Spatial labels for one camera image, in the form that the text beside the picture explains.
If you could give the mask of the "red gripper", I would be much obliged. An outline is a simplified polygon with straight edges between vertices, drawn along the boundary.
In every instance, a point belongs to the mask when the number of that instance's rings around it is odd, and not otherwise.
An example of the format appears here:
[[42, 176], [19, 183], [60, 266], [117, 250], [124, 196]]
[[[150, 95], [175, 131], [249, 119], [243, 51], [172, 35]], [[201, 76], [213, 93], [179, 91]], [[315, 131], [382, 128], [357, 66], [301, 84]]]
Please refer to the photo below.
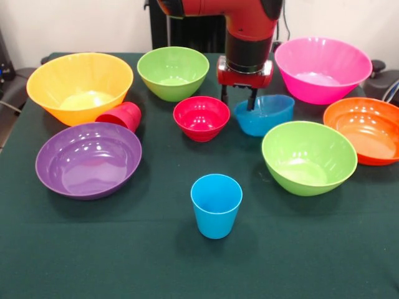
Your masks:
[[253, 111], [257, 97], [257, 88], [266, 88], [271, 80], [273, 73], [273, 63], [266, 60], [262, 69], [258, 72], [247, 74], [237, 72], [227, 65], [225, 55], [218, 58], [216, 75], [218, 83], [221, 84], [221, 101], [228, 103], [227, 86], [242, 86], [251, 88], [251, 95], [248, 98], [247, 111]]

